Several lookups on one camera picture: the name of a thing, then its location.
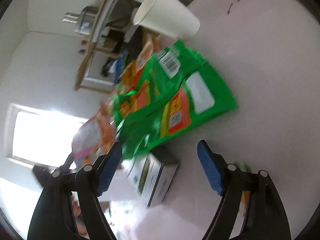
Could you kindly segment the white paper cup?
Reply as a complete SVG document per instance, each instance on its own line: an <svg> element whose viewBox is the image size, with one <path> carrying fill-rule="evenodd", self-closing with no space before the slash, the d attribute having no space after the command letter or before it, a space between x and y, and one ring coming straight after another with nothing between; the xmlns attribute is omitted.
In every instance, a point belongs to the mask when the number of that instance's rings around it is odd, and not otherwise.
<svg viewBox="0 0 320 240"><path fill-rule="evenodd" d="M195 36L200 29L200 20L179 0L144 0L133 24L185 40Z"/></svg>

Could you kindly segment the white shelf table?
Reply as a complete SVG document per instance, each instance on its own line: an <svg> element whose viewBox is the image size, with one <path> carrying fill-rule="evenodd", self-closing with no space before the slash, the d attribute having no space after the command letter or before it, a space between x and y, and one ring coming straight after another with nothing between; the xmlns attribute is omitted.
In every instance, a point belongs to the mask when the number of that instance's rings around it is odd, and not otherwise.
<svg viewBox="0 0 320 240"><path fill-rule="evenodd" d="M113 85L111 82L98 80L96 78L86 77L89 72L89 63L93 58L95 53L102 53L110 59L117 59L119 54L108 51L104 47L98 44L98 42L111 31L117 31L124 34L124 41L129 42L132 35L135 33L137 26L131 23L131 17L119 18L114 21L110 21L109 18L114 11L116 4L119 0L104 0L100 6L98 12L94 17L93 25L91 26L88 42L88 48L85 52L85 57L80 64L77 72L76 81L74 85L74 90L78 91L80 89L92 90L99 93L107 93L108 91L102 88L84 86L82 82L84 80L92 81L95 83L102 83L107 86ZM144 0L132 0L136 3L141 4Z"/></svg>

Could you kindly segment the grey metal pot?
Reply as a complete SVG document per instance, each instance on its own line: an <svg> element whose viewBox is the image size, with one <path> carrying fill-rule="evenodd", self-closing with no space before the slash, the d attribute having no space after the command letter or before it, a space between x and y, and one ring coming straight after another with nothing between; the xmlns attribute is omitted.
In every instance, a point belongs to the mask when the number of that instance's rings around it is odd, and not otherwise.
<svg viewBox="0 0 320 240"><path fill-rule="evenodd" d="M82 35L90 35L95 22L98 7L86 6L82 9L80 14L71 12L65 13L62 21L75 25L75 32Z"/></svg>

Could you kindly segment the orange snack package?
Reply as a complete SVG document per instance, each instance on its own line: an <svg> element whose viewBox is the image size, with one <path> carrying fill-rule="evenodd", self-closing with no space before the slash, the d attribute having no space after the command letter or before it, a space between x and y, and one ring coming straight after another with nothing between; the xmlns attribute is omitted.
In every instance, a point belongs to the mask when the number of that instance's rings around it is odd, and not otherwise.
<svg viewBox="0 0 320 240"><path fill-rule="evenodd" d="M116 61L116 91L120 95L128 92L138 79L147 60L160 47L155 35L148 34L146 43L138 55L127 66L123 65L125 57ZM97 157L107 154L116 142L116 114L114 113L114 99L109 98L100 104L98 112L84 123L76 132L72 140L72 154L79 170L85 165L92 165Z"/></svg>

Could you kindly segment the green snack bag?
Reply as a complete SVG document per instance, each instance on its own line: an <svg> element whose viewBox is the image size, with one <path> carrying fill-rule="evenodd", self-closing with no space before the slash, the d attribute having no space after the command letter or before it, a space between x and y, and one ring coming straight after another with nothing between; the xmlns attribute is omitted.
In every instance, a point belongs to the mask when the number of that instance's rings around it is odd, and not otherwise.
<svg viewBox="0 0 320 240"><path fill-rule="evenodd" d="M212 65L178 40L152 55L129 91L113 97L122 158L146 154L237 107Z"/></svg>

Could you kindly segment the small white product box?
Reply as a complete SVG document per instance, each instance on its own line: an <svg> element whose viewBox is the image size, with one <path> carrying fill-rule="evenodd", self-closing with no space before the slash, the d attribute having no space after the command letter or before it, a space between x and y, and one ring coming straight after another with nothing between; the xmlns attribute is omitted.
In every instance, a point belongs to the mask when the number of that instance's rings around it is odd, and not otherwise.
<svg viewBox="0 0 320 240"><path fill-rule="evenodd" d="M178 160L163 146L121 163L145 207L163 203L177 172Z"/></svg>

